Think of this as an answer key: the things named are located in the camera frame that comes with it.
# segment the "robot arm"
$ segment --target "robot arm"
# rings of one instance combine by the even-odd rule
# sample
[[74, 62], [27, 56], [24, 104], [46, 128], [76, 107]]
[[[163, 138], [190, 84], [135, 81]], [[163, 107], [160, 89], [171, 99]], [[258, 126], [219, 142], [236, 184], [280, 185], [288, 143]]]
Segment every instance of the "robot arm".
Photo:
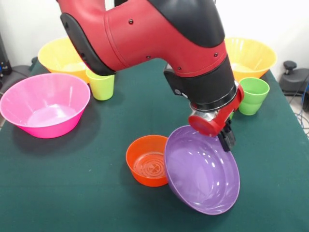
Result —
[[234, 81], [213, 0], [128, 0], [108, 11], [104, 0], [58, 3], [68, 36], [93, 72], [111, 75], [164, 59], [174, 94], [191, 103], [190, 125], [204, 135], [218, 135], [230, 150], [235, 138], [228, 117], [243, 91]]

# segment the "bowl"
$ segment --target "bowl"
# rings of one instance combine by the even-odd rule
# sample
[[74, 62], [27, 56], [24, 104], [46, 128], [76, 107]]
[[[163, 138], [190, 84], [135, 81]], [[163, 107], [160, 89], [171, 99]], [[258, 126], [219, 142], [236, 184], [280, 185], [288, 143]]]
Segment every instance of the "bowl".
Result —
[[225, 45], [238, 82], [246, 77], [260, 78], [277, 62], [273, 49], [253, 39], [226, 38]]
[[217, 137], [203, 136], [191, 126], [176, 129], [166, 145], [165, 168], [171, 190], [203, 214], [222, 214], [237, 200], [238, 167]]
[[45, 44], [39, 50], [38, 60], [51, 73], [71, 74], [89, 83], [86, 75], [87, 66], [68, 36]]
[[79, 122], [90, 100], [88, 85], [78, 77], [48, 73], [10, 87], [0, 100], [0, 114], [38, 138], [56, 138]]
[[142, 185], [159, 187], [168, 183], [164, 168], [164, 149], [168, 138], [148, 135], [135, 140], [126, 151], [126, 163]]

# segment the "green felt tablecloth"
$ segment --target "green felt tablecloth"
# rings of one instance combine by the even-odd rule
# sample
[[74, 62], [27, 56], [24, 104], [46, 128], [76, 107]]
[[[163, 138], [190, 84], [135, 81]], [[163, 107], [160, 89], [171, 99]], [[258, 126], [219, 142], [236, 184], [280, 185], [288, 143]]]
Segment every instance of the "green felt tablecloth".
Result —
[[[91, 99], [78, 126], [50, 140], [6, 122], [0, 132], [1, 232], [308, 232], [309, 143], [279, 85], [258, 114], [234, 114], [241, 187], [234, 207], [198, 213], [168, 186], [149, 188], [126, 166], [126, 149], [187, 124], [189, 102], [174, 96], [152, 60], [121, 71], [114, 96]], [[32, 74], [46, 70], [37, 64]]]

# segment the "orange bowl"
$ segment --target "orange bowl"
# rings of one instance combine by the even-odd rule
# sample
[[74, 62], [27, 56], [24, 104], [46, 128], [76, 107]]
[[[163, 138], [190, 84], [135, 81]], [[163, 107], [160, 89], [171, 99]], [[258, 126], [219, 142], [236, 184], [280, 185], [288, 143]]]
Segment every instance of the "orange bowl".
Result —
[[262, 42], [231, 37], [225, 39], [234, 78], [262, 77], [277, 62], [277, 54]]
[[142, 185], [166, 185], [164, 150], [168, 141], [161, 135], [148, 135], [135, 140], [126, 151], [126, 163], [134, 178]]

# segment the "cup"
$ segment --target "cup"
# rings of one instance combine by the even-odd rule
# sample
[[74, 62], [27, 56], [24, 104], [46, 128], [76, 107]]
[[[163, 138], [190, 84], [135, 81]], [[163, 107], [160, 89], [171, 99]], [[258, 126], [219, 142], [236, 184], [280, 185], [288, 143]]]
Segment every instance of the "cup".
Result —
[[86, 70], [93, 97], [100, 101], [108, 100], [114, 92], [115, 75], [99, 76], [91, 70]]
[[269, 85], [254, 77], [242, 79], [240, 85], [245, 92], [245, 97], [239, 106], [239, 111], [248, 116], [256, 114], [269, 93]]

